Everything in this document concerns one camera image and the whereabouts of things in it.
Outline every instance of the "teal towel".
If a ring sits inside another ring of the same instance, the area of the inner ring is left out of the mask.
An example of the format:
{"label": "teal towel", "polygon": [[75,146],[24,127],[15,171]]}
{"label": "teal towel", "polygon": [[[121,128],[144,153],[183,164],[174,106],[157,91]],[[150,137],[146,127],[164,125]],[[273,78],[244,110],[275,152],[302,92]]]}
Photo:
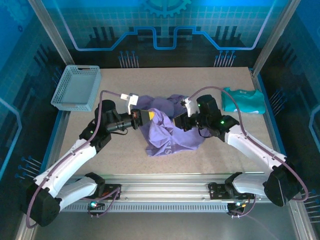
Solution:
{"label": "teal towel", "polygon": [[[259,90],[247,91],[238,89],[231,91],[230,87],[226,87],[226,90],[238,104],[241,112],[252,114],[264,114],[266,112],[265,97]],[[221,93],[222,109],[225,112],[236,112],[236,106],[232,102],[229,96],[225,93]]]}

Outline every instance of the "beige tabletop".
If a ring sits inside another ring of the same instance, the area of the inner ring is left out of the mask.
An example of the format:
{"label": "beige tabletop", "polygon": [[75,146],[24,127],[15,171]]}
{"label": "beige tabletop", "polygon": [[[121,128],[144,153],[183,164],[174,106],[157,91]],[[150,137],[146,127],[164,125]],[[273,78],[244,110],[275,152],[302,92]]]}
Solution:
{"label": "beige tabletop", "polygon": [[[231,87],[232,90],[253,90],[247,67],[206,68],[136,68],[101,69],[99,92],[109,90],[119,94],[169,97],[172,94],[192,95],[205,86]],[[208,89],[200,95],[211,94],[221,107],[221,93]],[[93,109],[99,102],[99,93]],[[106,94],[116,104],[118,113],[125,112],[125,102]],[[238,119],[236,113],[225,113]],[[64,136],[62,156],[79,138],[79,134],[94,118],[94,112],[72,112]],[[245,128],[257,139],[271,147],[264,118],[260,114],[243,113]],[[140,130],[130,129],[126,136],[112,135],[112,140],[76,174],[187,174],[261,172],[261,169],[241,152],[218,138],[206,139],[198,150],[166,156],[147,156],[147,142]]]}

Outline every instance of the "crumpled garment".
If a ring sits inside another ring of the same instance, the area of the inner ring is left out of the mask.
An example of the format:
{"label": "crumpled garment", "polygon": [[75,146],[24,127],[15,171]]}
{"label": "crumpled garment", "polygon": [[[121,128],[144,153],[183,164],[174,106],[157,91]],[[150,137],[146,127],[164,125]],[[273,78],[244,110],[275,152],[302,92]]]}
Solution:
{"label": "crumpled garment", "polygon": [[165,99],[162,97],[140,96],[135,108],[154,112],[153,119],[140,127],[148,143],[148,156],[163,156],[185,150],[196,150],[208,136],[209,131],[202,129],[199,135],[196,127],[184,132],[172,121],[176,116],[187,110],[180,104],[185,96],[174,94]]}

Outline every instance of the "gray plastic basket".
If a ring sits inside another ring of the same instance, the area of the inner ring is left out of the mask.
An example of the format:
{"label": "gray plastic basket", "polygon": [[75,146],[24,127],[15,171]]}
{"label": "gray plastic basket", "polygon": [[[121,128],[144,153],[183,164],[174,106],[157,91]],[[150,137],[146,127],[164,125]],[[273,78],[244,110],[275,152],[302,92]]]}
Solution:
{"label": "gray plastic basket", "polygon": [[101,78],[98,66],[66,66],[51,104],[62,111],[91,112]]}

